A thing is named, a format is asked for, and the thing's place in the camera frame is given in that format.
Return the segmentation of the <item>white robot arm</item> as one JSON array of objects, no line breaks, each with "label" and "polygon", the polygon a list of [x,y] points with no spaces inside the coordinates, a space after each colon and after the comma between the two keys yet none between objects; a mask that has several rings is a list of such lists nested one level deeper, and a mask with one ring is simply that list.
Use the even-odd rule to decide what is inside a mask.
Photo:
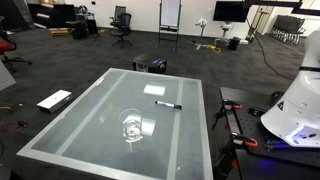
[{"label": "white robot arm", "polygon": [[283,96],[261,116],[262,125],[288,145],[320,147],[320,30],[305,40],[298,74]]}]

